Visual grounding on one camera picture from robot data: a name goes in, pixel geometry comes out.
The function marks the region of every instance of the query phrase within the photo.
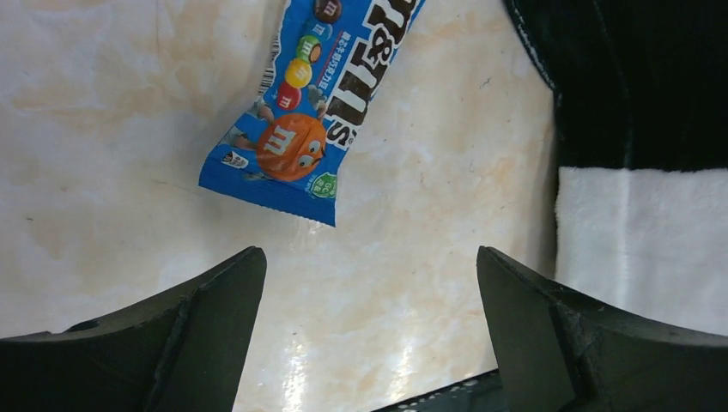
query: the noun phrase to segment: blue candy wrapper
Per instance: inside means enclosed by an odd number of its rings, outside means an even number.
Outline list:
[[[253,107],[200,185],[335,226],[338,168],[425,0],[289,0]]]

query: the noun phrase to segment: tile floor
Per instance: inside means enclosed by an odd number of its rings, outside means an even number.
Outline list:
[[[336,229],[197,188],[283,4],[0,3],[0,336],[258,245],[236,411],[368,411],[495,368],[477,247],[553,265],[550,93],[500,3],[425,4],[343,164]]]

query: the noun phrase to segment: yellow candy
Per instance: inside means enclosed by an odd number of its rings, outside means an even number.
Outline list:
[[[304,88],[311,81],[311,65],[299,58],[293,59],[286,70],[286,82],[294,88]]]

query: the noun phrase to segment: white fabric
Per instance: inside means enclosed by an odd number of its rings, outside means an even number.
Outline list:
[[[557,281],[728,335],[728,171],[562,167],[559,176]]]

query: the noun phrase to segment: brown candy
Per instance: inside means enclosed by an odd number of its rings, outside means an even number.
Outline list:
[[[341,0],[314,0],[313,15],[318,21],[334,24],[341,17]]]

